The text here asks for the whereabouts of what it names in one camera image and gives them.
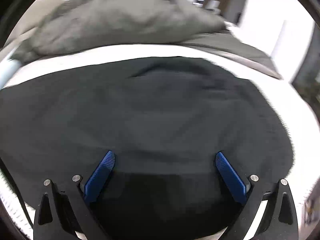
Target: fabric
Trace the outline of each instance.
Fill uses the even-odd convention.
[[[241,61],[262,73],[281,78],[264,52],[241,43],[225,30],[224,19],[187,0],[70,0],[40,24],[22,42],[12,58],[28,63],[114,44],[166,44],[195,46]]]
[[[289,182],[294,199],[298,225],[303,226],[304,202],[320,177],[320,170],[317,166],[320,162],[320,155],[314,151],[320,141],[320,129],[310,106],[286,81],[274,79],[235,61],[197,49],[175,45],[127,44],[105,46],[76,54],[37,60],[20,68],[5,86],[17,85],[38,76],[81,66],[141,57],[172,56],[204,58],[223,67],[238,78],[251,80],[258,88],[281,119],[283,126],[286,127],[292,144],[294,163],[285,179]],[[252,236],[255,232],[254,228],[257,229],[259,223],[259,220],[253,223],[255,225],[251,227]],[[221,233],[216,233],[212,237],[218,239],[219,235]]]
[[[31,206],[45,179],[90,176],[107,150],[116,154],[92,205],[114,239],[196,239],[226,227],[240,206],[214,166],[219,151],[271,181],[292,166],[285,129],[256,87],[203,59],[55,72],[1,90],[0,102],[0,157]]]

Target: bed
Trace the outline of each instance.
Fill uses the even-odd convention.
[[[290,137],[294,152],[294,164],[286,179],[292,191],[298,224],[299,227],[301,227],[303,224],[302,212],[304,201],[320,177],[320,170],[318,169],[320,156],[315,150],[320,141],[320,130],[317,119],[309,105],[304,102],[296,90],[284,80],[277,80],[230,59],[197,49],[176,45],[134,44],[105,46],[72,55],[37,60],[20,68],[8,82],[6,82],[4,87],[18,85],[52,72],[86,65],[97,65],[142,57],[175,56],[204,58],[230,71],[239,78],[251,80],[278,114]],[[10,60],[8,60],[8,58],[5,58],[1,62],[2,66],[8,66],[9,64]],[[32,229],[24,217],[19,201],[10,186],[6,183],[5,177],[2,175],[0,178],[0,183],[2,183],[0,187],[1,200],[3,200],[10,217],[16,225],[32,239]],[[265,204],[262,204],[261,209],[258,211],[259,214],[263,213],[263,207],[265,207]],[[28,207],[28,212],[32,219],[34,218],[33,208],[34,207]],[[258,224],[259,219],[256,219],[252,224],[252,229],[250,229],[253,233],[253,228],[255,226],[257,227]],[[250,239],[250,232],[247,235],[247,239]],[[212,236],[211,239],[215,239],[218,236],[219,235]]]

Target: white sheet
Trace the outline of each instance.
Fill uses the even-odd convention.
[[[277,80],[229,59],[192,48],[173,45],[135,44],[107,46],[73,55],[38,60],[18,70],[5,87],[17,85],[51,72],[86,65],[139,57],[175,56],[204,58],[239,78],[251,80],[281,118],[291,138],[294,151],[294,165],[286,179],[292,191],[300,226],[304,200],[320,177],[320,169],[318,168],[320,130],[317,119],[309,105],[286,81]]]

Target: textured blue pad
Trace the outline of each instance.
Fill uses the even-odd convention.
[[[245,204],[247,201],[246,187],[222,152],[217,153],[215,163],[233,199],[236,202]]]
[[[115,154],[112,151],[108,151],[107,155],[103,158],[84,186],[84,201],[87,204],[97,200],[114,166]]]

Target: gray blanket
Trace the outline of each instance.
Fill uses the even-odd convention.
[[[108,45],[177,44],[228,57],[280,77],[265,53],[221,32],[225,32],[222,17],[188,0],[69,0],[44,18],[12,58],[26,64],[44,56]],[[201,33],[215,35],[199,37]]]

